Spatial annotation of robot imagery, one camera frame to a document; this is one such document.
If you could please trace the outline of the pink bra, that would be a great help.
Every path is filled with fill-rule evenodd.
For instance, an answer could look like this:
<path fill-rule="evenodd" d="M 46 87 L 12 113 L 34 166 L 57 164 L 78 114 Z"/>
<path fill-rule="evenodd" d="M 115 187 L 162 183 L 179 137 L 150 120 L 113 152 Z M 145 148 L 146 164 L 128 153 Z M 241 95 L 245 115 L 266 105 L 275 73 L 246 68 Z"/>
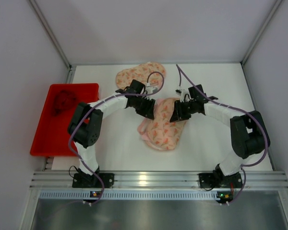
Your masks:
<path fill-rule="evenodd" d="M 137 128 L 137 131 L 140 134 L 141 139 L 144 141 L 150 141 L 150 138 L 146 132 L 146 127 L 148 123 L 149 123 L 148 119 L 145 118 Z"/>

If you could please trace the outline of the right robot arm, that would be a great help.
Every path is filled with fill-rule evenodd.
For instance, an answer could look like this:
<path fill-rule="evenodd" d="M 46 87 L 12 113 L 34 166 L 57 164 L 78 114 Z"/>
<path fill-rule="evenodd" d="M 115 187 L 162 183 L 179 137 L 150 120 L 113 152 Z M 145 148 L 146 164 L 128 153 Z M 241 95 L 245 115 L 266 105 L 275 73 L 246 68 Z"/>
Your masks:
<path fill-rule="evenodd" d="M 201 85 L 185 90 L 176 89 L 179 100 L 174 102 L 170 122 L 186 121 L 195 113 L 203 114 L 223 123 L 230 128 L 231 152 L 212 172 L 199 175 L 199 185 L 204 190 L 214 188 L 241 188 L 242 178 L 239 173 L 245 167 L 250 156 L 265 151 L 270 146 L 270 139 L 260 112 L 244 112 L 216 102 L 214 96 L 207 97 Z"/>

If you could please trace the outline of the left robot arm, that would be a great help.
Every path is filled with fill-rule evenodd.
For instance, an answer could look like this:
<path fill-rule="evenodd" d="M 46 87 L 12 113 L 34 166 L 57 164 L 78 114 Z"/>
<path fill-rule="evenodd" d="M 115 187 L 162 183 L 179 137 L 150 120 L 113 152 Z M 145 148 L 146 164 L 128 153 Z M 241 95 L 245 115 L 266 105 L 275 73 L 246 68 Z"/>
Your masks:
<path fill-rule="evenodd" d="M 111 96 L 94 103 L 79 103 L 68 126 L 69 149 L 79 159 L 79 168 L 74 182 L 93 187 L 103 185 L 96 160 L 95 143 L 99 139 L 102 121 L 114 112 L 128 107 L 144 118 L 154 119 L 155 100 L 149 96 L 156 94 L 159 88 L 149 83 L 132 80 L 131 84 L 118 89 Z"/>

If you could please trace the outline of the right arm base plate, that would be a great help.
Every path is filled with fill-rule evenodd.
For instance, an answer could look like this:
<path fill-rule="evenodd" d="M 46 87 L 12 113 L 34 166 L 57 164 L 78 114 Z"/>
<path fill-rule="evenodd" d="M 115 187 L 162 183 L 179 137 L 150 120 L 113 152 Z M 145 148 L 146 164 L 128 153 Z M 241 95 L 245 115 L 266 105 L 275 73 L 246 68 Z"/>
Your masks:
<path fill-rule="evenodd" d="M 199 186 L 207 191 L 215 188 L 241 188 L 242 184 L 243 181 L 239 172 L 229 176 L 224 176 L 219 171 L 199 174 Z"/>

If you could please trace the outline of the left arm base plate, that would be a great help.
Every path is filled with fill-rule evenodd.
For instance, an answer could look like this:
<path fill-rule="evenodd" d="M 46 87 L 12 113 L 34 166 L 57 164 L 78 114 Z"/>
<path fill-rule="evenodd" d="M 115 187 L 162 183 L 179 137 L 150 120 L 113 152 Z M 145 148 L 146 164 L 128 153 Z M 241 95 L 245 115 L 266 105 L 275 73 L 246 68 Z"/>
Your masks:
<path fill-rule="evenodd" d="M 114 184 L 114 173 L 99 173 L 99 178 L 104 188 L 110 188 Z M 88 175 L 84 172 L 76 173 L 73 176 L 72 188 L 102 188 L 101 181 L 95 175 Z"/>

